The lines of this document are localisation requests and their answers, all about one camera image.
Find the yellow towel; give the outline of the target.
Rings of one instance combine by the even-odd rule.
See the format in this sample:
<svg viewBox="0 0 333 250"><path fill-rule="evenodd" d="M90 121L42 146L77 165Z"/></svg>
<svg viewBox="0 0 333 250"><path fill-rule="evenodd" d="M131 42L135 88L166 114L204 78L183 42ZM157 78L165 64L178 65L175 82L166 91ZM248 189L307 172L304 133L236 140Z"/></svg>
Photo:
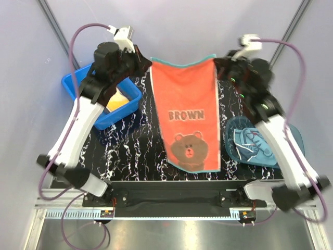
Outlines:
<svg viewBox="0 0 333 250"><path fill-rule="evenodd" d="M106 109L109 112L113 112L129 102L130 100L118 88L116 88L116 93L110 98Z"/></svg>

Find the brown towel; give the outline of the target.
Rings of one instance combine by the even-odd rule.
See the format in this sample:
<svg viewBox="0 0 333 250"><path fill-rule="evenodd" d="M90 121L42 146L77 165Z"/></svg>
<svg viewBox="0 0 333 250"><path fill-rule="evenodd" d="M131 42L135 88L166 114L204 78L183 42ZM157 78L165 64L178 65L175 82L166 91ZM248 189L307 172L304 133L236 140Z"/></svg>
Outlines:
<svg viewBox="0 0 333 250"><path fill-rule="evenodd" d="M221 170L215 57L187 65L151 59L150 81L167 160L188 173Z"/></svg>

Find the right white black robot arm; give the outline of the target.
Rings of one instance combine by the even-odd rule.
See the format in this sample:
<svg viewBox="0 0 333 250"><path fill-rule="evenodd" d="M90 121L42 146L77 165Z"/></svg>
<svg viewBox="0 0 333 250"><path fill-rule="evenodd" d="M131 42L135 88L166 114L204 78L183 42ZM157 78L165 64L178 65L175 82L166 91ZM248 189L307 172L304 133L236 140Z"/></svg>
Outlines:
<svg viewBox="0 0 333 250"><path fill-rule="evenodd" d="M241 206L254 200L273 202L280 210L295 210L297 206L321 198L321 192L331 186L326 176L319 176L301 152L286 115L269 90L273 78L264 59L236 58L236 51L215 58L217 79L228 80L241 97L246 117L258 129L274 154L284 181L273 186L263 181L250 181L236 193Z"/></svg>

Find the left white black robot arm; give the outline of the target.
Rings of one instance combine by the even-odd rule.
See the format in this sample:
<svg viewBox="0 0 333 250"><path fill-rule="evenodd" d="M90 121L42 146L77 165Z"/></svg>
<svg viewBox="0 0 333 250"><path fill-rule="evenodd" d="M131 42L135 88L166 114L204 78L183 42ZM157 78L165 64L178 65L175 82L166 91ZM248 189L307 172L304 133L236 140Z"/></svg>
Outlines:
<svg viewBox="0 0 333 250"><path fill-rule="evenodd" d="M36 162L46 172L60 178L72 187L91 193L100 206L112 201L108 184L90 170L78 167L80 152L94 123L116 93L117 85L128 77L141 77L152 65L137 45L121 48L119 43L104 42L94 52L94 62L86 77L72 82L77 92L73 110L56 144Z"/></svg>

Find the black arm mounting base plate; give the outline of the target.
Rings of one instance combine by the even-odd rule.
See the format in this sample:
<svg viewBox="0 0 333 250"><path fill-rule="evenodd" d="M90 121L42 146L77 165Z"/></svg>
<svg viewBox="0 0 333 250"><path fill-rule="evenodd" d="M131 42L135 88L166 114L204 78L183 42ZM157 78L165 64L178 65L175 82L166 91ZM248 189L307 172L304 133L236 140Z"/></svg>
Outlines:
<svg viewBox="0 0 333 250"><path fill-rule="evenodd" d="M84 207L130 207L140 203L209 204L221 207L265 207L242 188L248 181L114 181L103 197L84 195Z"/></svg>

